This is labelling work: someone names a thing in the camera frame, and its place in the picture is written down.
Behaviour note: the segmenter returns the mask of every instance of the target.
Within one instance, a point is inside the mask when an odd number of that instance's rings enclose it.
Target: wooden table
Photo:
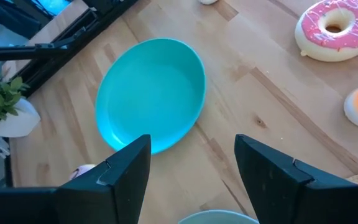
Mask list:
[[[11,140],[16,186],[60,185],[112,150],[94,120],[94,100],[113,61],[134,44],[173,37],[201,56],[208,77],[203,112],[186,137],[153,156],[139,223],[175,223],[200,210],[255,212],[235,162],[244,133],[340,177],[358,174],[358,127],[343,113],[358,87],[358,57],[301,57],[294,29],[314,0],[140,0],[30,101],[42,122]]]

